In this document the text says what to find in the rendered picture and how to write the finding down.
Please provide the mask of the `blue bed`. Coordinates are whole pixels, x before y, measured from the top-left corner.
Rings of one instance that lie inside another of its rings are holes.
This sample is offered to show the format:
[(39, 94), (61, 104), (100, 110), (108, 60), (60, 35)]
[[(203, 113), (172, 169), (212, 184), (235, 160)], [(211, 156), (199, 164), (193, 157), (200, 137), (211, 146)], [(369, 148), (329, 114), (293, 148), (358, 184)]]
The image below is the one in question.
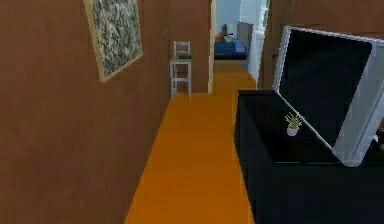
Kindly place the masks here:
[(215, 60), (245, 60), (247, 57), (247, 47), (236, 38), (231, 38), (229, 41), (220, 40), (214, 43)]

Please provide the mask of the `small potted green plant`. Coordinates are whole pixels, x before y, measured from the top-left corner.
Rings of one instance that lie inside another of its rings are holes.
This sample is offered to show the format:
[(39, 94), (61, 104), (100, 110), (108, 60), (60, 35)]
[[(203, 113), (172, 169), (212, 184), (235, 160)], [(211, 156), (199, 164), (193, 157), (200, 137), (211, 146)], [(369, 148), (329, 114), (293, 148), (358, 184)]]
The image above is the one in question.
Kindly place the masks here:
[(299, 114), (292, 114), (289, 112), (285, 116), (285, 120), (288, 123), (287, 125), (287, 135), (290, 137), (296, 136), (300, 126), (302, 125), (302, 119)]

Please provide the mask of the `grey cupboard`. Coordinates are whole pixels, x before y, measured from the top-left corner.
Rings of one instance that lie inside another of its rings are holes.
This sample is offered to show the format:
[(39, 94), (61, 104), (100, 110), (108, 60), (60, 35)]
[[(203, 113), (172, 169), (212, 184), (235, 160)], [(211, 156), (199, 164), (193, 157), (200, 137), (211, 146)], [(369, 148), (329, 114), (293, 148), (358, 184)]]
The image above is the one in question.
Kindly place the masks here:
[(237, 39), (240, 40), (247, 49), (251, 48), (253, 25), (246, 22), (237, 24)]

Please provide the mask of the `black television stand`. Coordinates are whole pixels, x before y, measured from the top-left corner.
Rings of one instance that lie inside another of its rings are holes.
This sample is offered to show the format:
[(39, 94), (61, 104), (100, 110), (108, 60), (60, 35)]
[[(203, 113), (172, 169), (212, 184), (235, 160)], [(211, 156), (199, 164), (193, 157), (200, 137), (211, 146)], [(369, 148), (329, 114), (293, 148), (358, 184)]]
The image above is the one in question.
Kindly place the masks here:
[(234, 144), (255, 224), (384, 224), (384, 151), (344, 166), (271, 90), (241, 90)]

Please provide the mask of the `white room door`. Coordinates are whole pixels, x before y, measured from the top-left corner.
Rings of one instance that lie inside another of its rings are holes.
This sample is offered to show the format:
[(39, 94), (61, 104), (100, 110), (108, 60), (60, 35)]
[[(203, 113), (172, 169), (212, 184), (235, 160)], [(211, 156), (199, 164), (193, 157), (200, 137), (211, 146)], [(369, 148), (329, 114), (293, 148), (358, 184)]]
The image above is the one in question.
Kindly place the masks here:
[(258, 79), (260, 72), (269, 3), (270, 0), (250, 0), (248, 6), (249, 19), (253, 23), (250, 67), (255, 79)]

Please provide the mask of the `silver framed television set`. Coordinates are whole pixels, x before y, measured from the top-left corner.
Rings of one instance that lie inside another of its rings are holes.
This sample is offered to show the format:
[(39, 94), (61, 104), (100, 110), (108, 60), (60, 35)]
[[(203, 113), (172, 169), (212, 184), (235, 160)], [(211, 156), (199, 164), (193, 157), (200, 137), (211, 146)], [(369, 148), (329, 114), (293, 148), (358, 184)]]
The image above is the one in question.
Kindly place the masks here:
[(273, 90), (347, 167), (384, 119), (384, 40), (286, 26)]

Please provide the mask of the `framed mottled wall picture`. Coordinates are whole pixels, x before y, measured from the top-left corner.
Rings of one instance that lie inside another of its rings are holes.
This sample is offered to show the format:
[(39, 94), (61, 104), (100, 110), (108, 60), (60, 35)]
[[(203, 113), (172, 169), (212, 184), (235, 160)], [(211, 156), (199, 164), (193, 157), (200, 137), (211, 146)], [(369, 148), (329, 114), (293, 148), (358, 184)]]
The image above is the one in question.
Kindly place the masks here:
[(143, 56), (138, 0), (83, 0), (99, 79), (105, 83)]

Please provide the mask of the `white wooden chair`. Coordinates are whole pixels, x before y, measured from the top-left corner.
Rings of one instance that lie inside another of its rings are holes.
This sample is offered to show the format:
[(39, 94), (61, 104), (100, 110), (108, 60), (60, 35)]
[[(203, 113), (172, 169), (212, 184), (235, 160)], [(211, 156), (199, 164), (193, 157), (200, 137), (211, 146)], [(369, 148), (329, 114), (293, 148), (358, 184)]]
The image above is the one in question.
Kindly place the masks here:
[(174, 98), (180, 83), (187, 85), (187, 94), (192, 99), (192, 59), (181, 60), (179, 55), (191, 55), (191, 42), (175, 40), (173, 42), (173, 56), (169, 59), (170, 94)]

